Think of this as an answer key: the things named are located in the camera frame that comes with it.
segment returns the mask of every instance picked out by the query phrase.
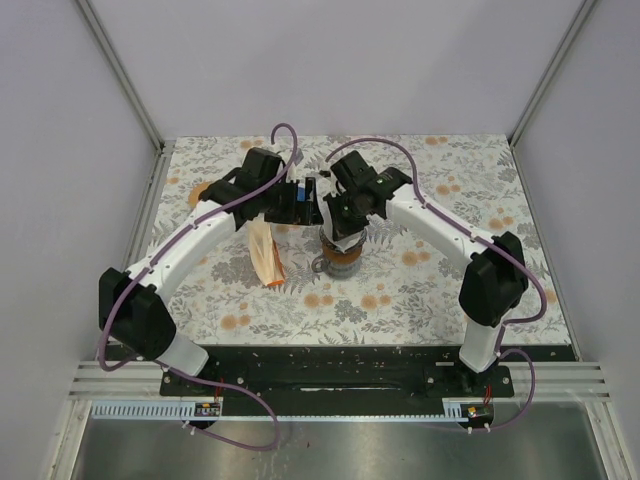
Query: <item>white wall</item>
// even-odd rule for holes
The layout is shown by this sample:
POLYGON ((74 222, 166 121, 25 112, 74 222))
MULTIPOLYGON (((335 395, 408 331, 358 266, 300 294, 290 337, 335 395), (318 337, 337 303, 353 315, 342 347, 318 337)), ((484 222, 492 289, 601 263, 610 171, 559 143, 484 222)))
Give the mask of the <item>white wall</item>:
POLYGON ((94 0, 160 132, 510 132, 581 0, 94 0))
POLYGON ((601 2, 518 145, 578 343, 640 458, 640 2, 601 2))
POLYGON ((153 155, 70 0, 0 2, 0 465, 37 478, 153 155))

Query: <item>metal corner post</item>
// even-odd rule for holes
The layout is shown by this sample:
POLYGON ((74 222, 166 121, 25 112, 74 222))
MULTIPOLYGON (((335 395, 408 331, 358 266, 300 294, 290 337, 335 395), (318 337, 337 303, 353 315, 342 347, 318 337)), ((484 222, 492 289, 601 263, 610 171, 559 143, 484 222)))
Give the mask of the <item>metal corner post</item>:
POLYGON ((116 79, 122 88, 122 92, 129 101, 131 108, 133 108, 136 113, 136 116, 147 134, 149 141, 155 148, 156 152, 161 152, 164 146, 164 140, 153 123, 153 120, 149 116, 149 112, 140 100, 140 96, 133 86, 122 61, 118 57, 106 29, 100 21, 100 17, 96 12, 95 7, 91 3, 91 0, 73 0, 73 2, 78 7, 78 11, 82 19, 89 28, 89 31, 93 35, 98 47, 109 64, 109 67, 116 76, 116 79))
POLYGON ((545 68, 536 88, 533 90, 533 94, 529 98, 522 115, 520 115, 520 118, 516 122, 513 132, 508 136, 509 145, 512 149, 516 147, 522 138, 522 135, 524 134, 531 119, 534 117, 538 107, 542 103, 542 100, 545 98, 549 87, 552 85, 553 80, 557 77, 564 65, 576 39, 580 35, 580 32, 586 25, 587 21, 591 18, 591 14, 599 3, 600 0, 583 0, 582 5, 578 8, 578 11, 567 28, 567 31, 553 53, 547 68, 545 68))

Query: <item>tabletop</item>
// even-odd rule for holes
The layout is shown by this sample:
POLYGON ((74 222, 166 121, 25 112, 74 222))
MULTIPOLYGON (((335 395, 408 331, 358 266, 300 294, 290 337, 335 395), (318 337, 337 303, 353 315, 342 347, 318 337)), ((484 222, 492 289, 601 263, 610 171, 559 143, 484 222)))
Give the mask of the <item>tabletop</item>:
MULTIPOLYGON (((303 136, 300 175, 319 178, 324 158, 357 137, 303 136)), ((414 155, 420 188, 444 207, 497 235, 522 241, 525 261, 549 301, 542 320, 511 326, 505 344, 566 344, 569 334, 558 304, 522 184, 504 135, 388 135, 414 155)), ((153 249, 190 212, 189 194, 241 165, 265 137, 181 137, 176 141, 155 218, 153 249)), ((281 144, 291 144, 283 137, 281 144)), ((409 172, 393 147, 354 147, 376 170, 409 172)), ((321 253, 319 227, 274 226, 286 282, 263 286, 247 247, 247 229, 215 246, 187 276, 169 303, 178 329, 200 344, 460 344, 465 318, 458 305, 462 273, 424 239, 380 218, 371 219, 355 276, 335 280, 310 264, 321 253)), ((540 305, 534 288, 516 315, 540 305)))

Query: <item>table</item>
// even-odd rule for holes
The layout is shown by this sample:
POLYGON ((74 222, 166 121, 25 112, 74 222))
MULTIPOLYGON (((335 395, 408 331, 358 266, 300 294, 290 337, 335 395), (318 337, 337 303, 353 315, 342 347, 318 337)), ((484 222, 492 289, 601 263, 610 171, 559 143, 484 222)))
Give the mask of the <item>table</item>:
MULTIPOLYGON (((352 138, 356 137, 301 137, 304 161, 299 173, 318 176, 320 168, 326 169, 326 155, 352 138)), ((522 240, 526 263, 545 287, 549 310, 538 322, 510 327, 505 343, 569 343, 505 136, 384 138, 400 142, 414 154, 423 192, 472 224, 495 234, 510 230, 522 240)), ((249 148, 267 143, 258 136, 178 138, 149 249, 186 219, 194 187, 220 178, 242 163, 249 148)), ((290 145, 290 137, 281 143, 290 145)), ((390 146, 367 143, 356 148, 378 170, 394 166, 409 172, 405 157, 390 146)), ((334 280, 310 268, 321 251, 317 229, 274 227, 287 275, 279 287, 260 284, 249 257, 246 229, 213 248, 170 301, 178 329, 200 344, 462 343, 466 320, 457 300, 462 273, 427 242, 375 218, 367 228, 360 271, 351 279, 334 280)), ((516 316, 534 314, 538 307, 538 294, 529 288, 516 316)))

